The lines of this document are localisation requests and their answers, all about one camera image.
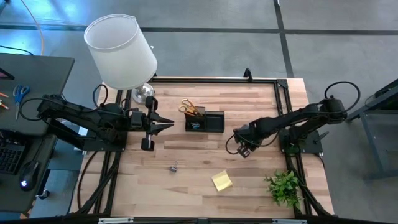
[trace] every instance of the computer mouse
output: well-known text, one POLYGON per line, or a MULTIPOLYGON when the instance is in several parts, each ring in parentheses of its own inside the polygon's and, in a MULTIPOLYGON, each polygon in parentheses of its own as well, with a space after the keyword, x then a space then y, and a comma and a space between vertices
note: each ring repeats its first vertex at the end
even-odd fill
POLYGON ((36 186, 39 162, 32 160, 21 167, 19 186, 23 191, 30 191, 36 186))

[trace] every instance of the potted plant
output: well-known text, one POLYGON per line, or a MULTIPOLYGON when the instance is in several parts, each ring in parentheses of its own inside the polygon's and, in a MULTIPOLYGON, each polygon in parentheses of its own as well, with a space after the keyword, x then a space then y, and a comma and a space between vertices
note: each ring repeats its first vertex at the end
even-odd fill
POLYGON ((276 204, 280 206, 286 203, 287 207, 296 206, 300 209, 301 198, 297 196, 297 189, 299 187, 299 179, 294 176, 293 171, 277 172, 275 171, 275 178, 266 177, 266 181, 270 182, 269 191, 272 194, 276 204))

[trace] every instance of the lamp base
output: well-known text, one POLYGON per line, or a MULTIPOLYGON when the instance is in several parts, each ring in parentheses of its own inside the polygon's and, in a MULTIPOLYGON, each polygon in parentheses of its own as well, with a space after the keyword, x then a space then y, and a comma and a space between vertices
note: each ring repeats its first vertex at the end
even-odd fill
POLYGON ((142 86, 133 89, 131 96, 137 104, 144 105, 147 96, 155 96, 155 90, 150 84, 145 83, 142 86))

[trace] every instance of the lamp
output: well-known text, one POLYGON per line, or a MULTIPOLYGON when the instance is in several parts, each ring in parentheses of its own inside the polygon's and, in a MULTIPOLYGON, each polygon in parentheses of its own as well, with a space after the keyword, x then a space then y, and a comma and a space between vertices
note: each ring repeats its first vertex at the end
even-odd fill
POLYGON ((85 42, 102 80, 111 88, 129 90, 136 103, 144 104, 155 90, 147 84, 157 61, 134 16, 112 14, 92 22, 85 42))

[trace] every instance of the yellow sticky note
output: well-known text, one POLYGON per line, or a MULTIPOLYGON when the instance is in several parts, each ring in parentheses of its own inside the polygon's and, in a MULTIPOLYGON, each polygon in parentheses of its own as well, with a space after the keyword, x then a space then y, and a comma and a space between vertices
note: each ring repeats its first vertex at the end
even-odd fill
POLYGON ((231 179, 228 177, 228 174, 224 170, 219 174, 216 174, 212 177, 214 184, 218 191, 224 190, 225 188, 232 186, 231 179))

